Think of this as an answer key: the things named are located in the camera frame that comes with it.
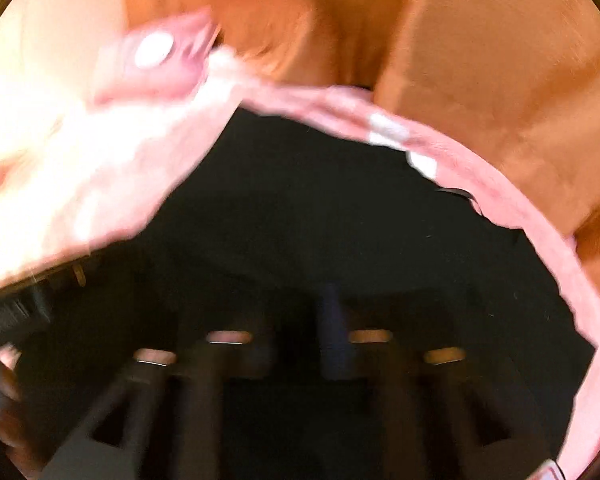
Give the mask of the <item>black long-sleeve sweater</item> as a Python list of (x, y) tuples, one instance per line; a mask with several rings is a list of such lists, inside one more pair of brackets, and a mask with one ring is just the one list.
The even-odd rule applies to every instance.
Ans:
[(480, 217), (390, 148), (238, 110), (140, 234), (63, 284), (22, 348), (24, 437), (51, 460), (139, 348), (259, 335), (224, 382), (219, 479), (324, 475), (324, 290), (457, 288), (538, 404), (553, 457), (593, 347), (521, 230)]

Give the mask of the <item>pink fleece blanket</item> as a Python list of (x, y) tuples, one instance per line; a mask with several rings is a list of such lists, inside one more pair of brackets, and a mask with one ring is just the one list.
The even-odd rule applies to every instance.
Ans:
[(22, 154), (0, 186), (0, 286), (140, 232), (211, 150), (239, 105), (393, 148), (437, 184), (475, 196), (486, 218), (526, 232), (578, 330), (596, 347), (558, 457), (568, 478), (582, 474), (600, 451), (600, 295), (572, 245), (480, 156), (386, 112), (360, 89), (271, 84), (223, 48), (210, 55), (202, 81), (179, 99), (138, 92), (130, 102), (75, 108), (57, 132)]

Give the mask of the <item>pink pillow with white button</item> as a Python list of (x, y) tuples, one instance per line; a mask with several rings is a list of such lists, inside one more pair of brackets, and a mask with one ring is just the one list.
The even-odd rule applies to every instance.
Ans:
[(160, 18), (99, 50), (92, 103), (185, 98), (204, 82), (219, 33), (208, 8)]

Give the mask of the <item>orange curtain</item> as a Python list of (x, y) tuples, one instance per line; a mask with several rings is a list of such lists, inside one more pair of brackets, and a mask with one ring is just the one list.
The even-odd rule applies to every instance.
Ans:
[(124, 0), (206, 6), (259, 75), (352, 84), (463, 143), (572, 235), (600, 291), (600, 11), (592, 0)]

